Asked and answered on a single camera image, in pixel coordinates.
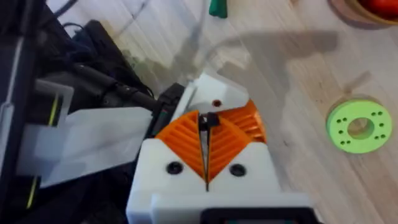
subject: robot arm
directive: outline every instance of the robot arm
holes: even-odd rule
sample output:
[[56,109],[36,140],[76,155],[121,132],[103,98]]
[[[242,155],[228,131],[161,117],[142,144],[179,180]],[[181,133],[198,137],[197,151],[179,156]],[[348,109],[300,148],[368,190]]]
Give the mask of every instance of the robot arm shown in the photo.
[[318,224],[311,207],[281,191],[247,91],[206,72],[142,143],[126,214],[130,223]]

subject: black screw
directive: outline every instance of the black screw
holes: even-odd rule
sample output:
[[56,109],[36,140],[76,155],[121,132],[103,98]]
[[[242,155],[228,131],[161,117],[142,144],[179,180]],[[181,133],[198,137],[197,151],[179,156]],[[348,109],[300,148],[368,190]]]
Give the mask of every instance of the black screw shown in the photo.
[[183,170],[181,162],[171,162],[167,165],[166,171],[171,175],[177,175]]
[[233,164],[229,168],[229,171],[235,177],[243,177],[244,175],[246,175],[246,168],[244,168],[244,166],[241,164]]

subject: black wire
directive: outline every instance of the black wire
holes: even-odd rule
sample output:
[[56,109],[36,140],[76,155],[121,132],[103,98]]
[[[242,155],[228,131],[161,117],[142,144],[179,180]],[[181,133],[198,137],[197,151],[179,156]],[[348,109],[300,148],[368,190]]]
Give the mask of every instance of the black wire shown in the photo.
[[68,26],[76,26],[76,27],[79,27],[81,30],[85,29],[82,25],[74,23],[74,22],[66,22],[66,23],[62,24],[63,28],[66,28]]
[[62,16],[66,13],[73,5],[76,4],[78,0],[68,0],[60,9],[55,11],[52,16],[44,19],[40,24],[39,27],[46,27],[54,20],[58,19],[58,17]]
[[74,23],[74,22],[66,22],[66,23],[62,24],[62,27],[63,27],[64,29],[65,29],[66,27],[70,27],[70,26],[79,27],[79,28],[80,28],[80,31],[81,31],[81,32],[84,32],[84,34],[86,35],[88,41],[90,41],[91,48],[94,50],[94,53],[95,53],[96,55],[98,55],[98,52],[97,52],[96,49],[95,49],[95,45],[94,45],[93,39],[91,38],[91,35],[85,30],[85,28],[84,28],[82,25],[77,24],[77,23]]

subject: black plastic part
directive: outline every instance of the black plastic part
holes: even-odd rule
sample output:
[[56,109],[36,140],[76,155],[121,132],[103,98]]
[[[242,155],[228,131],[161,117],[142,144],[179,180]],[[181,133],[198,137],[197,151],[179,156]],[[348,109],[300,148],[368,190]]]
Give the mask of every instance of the black plastic part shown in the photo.
[[180,174],[183,170],[181,162],[171,162],[167,165],[166,171],[171,175]]
[[246,175],[246,168],[242,164],[233,164],[229,167],[229,172],[235,177]]
[[0,104],[3,112],[13,107],[9,126],[3,127],[3,136],[7,136],[3,141],[7,146],[4,149],[0,175],[0,217],[7,207],[4,202],[10,195],[11,182],[15,177],[27,102],[33,90],[34,78],[38,74],[36,29],[45,3],[44,0],[25,0],[2,1],[2,4],[6,2],[10,5],[16,4],[16,8],[0,8],[0,14],[14,14],[11,17],[10,28],[6,29],[5,35],[0,36]]
[[35,90],[29,104],[26,122],[30,124],[56,126],[62,109],[62,95],[49,94],[47,92]]
[[84,30],[77,32],[72,39],[90,48],[92,46],[95,54],[101,56],[99,60],[93,62],[93,68],[103,73],[112,72],[111,75],[115,80],[148,95],[147,88],[142,85],[139,77],[99,21],[89,21]]
[[32,194],[31,205],[36,200],[37,192],[40,189],[40,177],[34,176],[17,176],[12,182],[11,201],[9,202],[10,210],[16,213],[23,213],[28,208],[28,201]]
[[319,224],[312,208],[209,208],[201,213],[201,224],[224,224],[227,221],[294,221],[297,224]]
[[152,114],[153,118],[150,122],[145,138],[155,137],[164,127],[166,127],[166,125],[170,123],[184,90],[184,86],[174,83],[159,96],[155,105],[155,110]]

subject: wooden bowl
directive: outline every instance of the wooden bowl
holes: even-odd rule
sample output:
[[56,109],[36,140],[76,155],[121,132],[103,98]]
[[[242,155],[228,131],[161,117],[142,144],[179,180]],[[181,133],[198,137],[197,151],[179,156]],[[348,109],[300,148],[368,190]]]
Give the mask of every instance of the wooden bowl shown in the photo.
[[329,0],[329,3],[338,16],[353,26],[362,27],[361,24],[363,24],[365,27],[370,25],[370,27],[378,28],[378,26],[398,25],[398,20],[382,18],[367,10],[358,0]]
[[379,23],[379,24],[385,24],[385,25],[398,25],[398,20],[389,20],[380,17],[379,15],[367,10],[365,7],[362,6],[362,4],[358,0],[345,0],[347,4],[354,9],[360,16],[363,16],[370,21]]

